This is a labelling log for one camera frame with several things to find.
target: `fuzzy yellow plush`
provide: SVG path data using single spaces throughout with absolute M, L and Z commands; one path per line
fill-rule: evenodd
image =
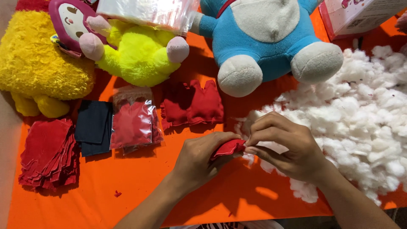
M 60 100 L 89 94 L 94 63 L 75 59 L 50 42 L 56 32 L 43 11 L 17 11 L 0 45 L 0 90 L 10 91 L 18 112 L 60 117 L 69 106 Z
M 79 44 L 86 57 L 112 75 L 123 78 L 136 86 L 152 87 L 177 70 L 189 53 L 189 46 L 181 37 L 167 31 L 155 30 L 149 26 L 139 26 L 119 20 L 107 23 L 99 16 L 99 24 L 106 23 L 100 34 L 105 35 L 109 45 L 102 47 L 101 41 L 93 34 L 84 34 Z

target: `hand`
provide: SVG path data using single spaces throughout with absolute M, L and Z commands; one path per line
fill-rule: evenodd
M 276 112 L 257 119 L 250 128 L 250 134 L 245 152 L 273 164 L 290 178 L 317 185 L 323 176 L 337 171 L 325 159 L 308 127 L 295 124 Z M 256 146 L 259 141 L 274 141 L 289 151 L 278 154 L 266 147 Z
M 240 138 L 240 135 L 232 132 L 214 132 L 185 140 L 175 167 L 168 175 L 171 183 L 185 195 L 201 187 L 215 177 L 227 162 L 243 155 L 240 153 L 220 156 L 215 161 L 209 162 L 210 156 L 220 145 Z

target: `right hand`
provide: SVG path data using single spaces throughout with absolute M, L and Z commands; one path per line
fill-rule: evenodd
M 257 119 L 250 128 L 250 138 L 245 152 L 255 154 L 271 163 L 290 178 L 318 185 L 324 176 L 337 172 L 325 159 L 306 126 L 295 124 L 277 112 L 270 112 Z M 274 141 L 289 149 L 282 154 L 262 146 L 259 141 Z

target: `table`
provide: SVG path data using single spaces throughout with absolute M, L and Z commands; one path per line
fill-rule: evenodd
M 319 12 L 311 19 L 317 36 L 328 41 Z M 396 51 L 407 42 L 407 37 L 394 28 L 396 18 L 386 21 L 373 33 L 364 37 L 362 49 L 370 53 L 375 45 L 391 45 Z M 217 76 L 218 68 L 210 51 L 210 40 L 189 33 L 187 42 L 190 55 L 171 81 L 188 82 L 199 79 L 204 85 Z M 342 49 L 352 47 L 352 39 L 334 41 Z M 96 70 L 95 88 L 85 99 L 111 101 L 113 88 L 127 85 L 115 76 Z M 80 159 L 79 184 L 57 193 L 34 193 L 18 184 L 21 165 L 17 169 L 9 212 L 8 229 L 104 229 L 112 228 L 123 216 L 143 201 L 173 168 L 183 141 L 203 136 L 212 131 L 232 131 L 235 117 L 245 117 L 250 110 L 271 104 L 282 92 L 295 89 L 296 80 L 284 76 L 263 83 L 251 95 L 233 98 L 221 92 L 226 122 L 223 125 L 177 128 L 165 136 L 165 143 L 158 148 L 145 148 L 123 157 L 120 152 L 100 154 Z M 162 85 L 152 88 L 155 101 L 162 97 Z M 72 118 L 80 100 L 71 101 Z M 27 130 L 33 119 L 26 118 L 22 125 L 19 154 L 24 150 Z M 261 220 L 332 215 L 323 195 L 314 204 L 294 198 L 289 179 L 275 172 L 264 172 L 259 163 L 247 167 L 243 159 L 233 160 L 220 174 L 197 191 L 189 194 L 172 210 L 163 226 L 192 225 L 210 222 Z M 115 191 L 122 192 L 118 198 Z M 382 208 L 407 206 L 407 194 L 401 188 L 382 196 Z

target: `black fabric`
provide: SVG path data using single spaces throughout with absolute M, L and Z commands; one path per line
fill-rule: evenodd
M 112 103 L 82 100 L 78 109 L 75 140 L 101 144 L 105 133 L 107 114 L 111 109 Z
M 110 151 L 112 115 L 112 103 L 82 101 L 75 130 L 75 139 L 82 148 L 82 157 Z

